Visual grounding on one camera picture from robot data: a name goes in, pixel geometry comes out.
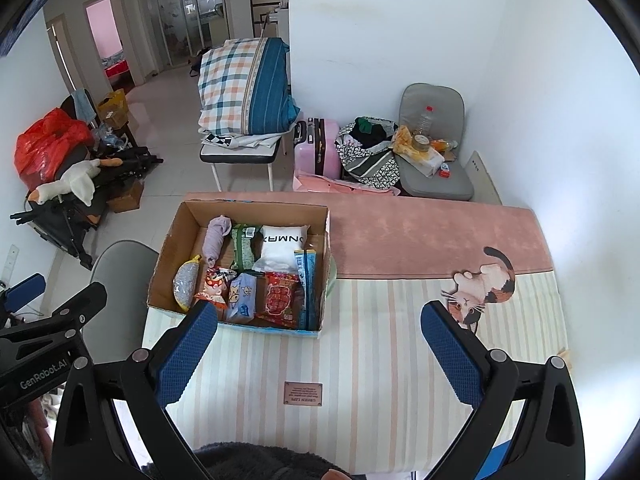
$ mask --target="stuffed goose toy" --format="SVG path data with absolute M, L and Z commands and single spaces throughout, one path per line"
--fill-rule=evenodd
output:
M 62 174 L 60 180 L 38 186 L 28 196 L 28 200 L 43 205 L 47 200 L 59 195 L 73 193 L 89 207 L 94 199 L 95 192 L 92 178 L 100 173 L 100 168 L 117 168 L 118 166 L 122 166 L 122 159 L 120 158 L 107 158 L 104 160 L 94 158 L 93 160 L 76 162 Z

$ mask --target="bed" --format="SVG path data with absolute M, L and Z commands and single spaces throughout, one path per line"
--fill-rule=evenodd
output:
M 430 470 L 470 408 L 422 338 L 420 310 L 446 302 L 454 273 L 491 264 L 485 246 L 508 256 L 515 287 L 471 329 L 516 360 L 543 363 L 567 349 L 551 259 L 529 210 L 311 192 L 188 199 L 327 205 L 338 269 L 318 339 L 218 329 L 181 400 L 168 407 L 193 448 L 243 441 L 314 452 L 352 474 Z M 143 345 L 178 322 L 149 309 Z M 285 406 L 285 381 L 322 383 L 322 406 Z M 520 409 L 514 404 L 498 443 L 510 437 Z
M 112 78 L 117 78 L 118 76 L 129 72 L 129 64 L 124 58 L 124 51 L 122 50 L 113 54 L 113 56 L 103 57 L 102 67 L 110 81 Z

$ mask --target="blue snack package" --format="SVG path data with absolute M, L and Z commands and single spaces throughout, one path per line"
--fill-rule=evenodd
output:
M 318 313 L 316 312 L 316 295 L 314 279 L 316 277 L 316 252 L 294 251 L 300 283 L 305 291 L 305 301 L 300 308 L 300 330 L 318 330 Z
M 229 287 L 229 308 L 225 311 L 227 323 L 247 324 L 254 319 L 255 297 L 258 279 L 250 274 L 240 274 Z

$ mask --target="blue towel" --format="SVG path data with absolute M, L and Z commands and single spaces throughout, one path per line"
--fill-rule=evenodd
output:
M 93 121 L 95 119 L 94 106 L 86 96 L 84 88 L 74 90 L 71 97 L 73 97 L 76 104 L 76 118 L 78 118 L 78 121 L 84 121 L 87 124 Z

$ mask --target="pink wall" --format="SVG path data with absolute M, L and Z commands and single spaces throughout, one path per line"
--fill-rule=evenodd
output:
M 120 36 L 113 18 L 110 0 L 102 0 L 86 8 L 91 31 L 100 57 L 113 56 L 122 50 Z

